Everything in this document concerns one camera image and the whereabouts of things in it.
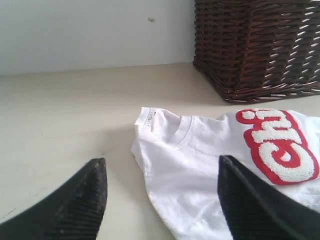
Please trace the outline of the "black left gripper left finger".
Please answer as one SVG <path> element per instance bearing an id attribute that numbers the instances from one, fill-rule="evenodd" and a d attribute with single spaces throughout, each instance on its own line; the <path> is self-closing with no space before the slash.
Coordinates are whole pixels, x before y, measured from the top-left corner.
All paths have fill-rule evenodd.
<path id="1" fill-rule="evenodd" d="M 88 161 L 46 198 L 1 223 L 2 240 L 94 240 L 108 197 L 106 160 Z"/>

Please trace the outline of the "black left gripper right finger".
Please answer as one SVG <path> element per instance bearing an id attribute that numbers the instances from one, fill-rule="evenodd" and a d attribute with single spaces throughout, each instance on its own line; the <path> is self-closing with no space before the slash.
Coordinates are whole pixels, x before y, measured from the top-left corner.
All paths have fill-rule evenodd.
<path id="1" fill-rule="evenodd" d="M 219 157 L 217 193 L 235 240 L 318 240 L 320 214 L 282 194 L 231 155 Z"/>

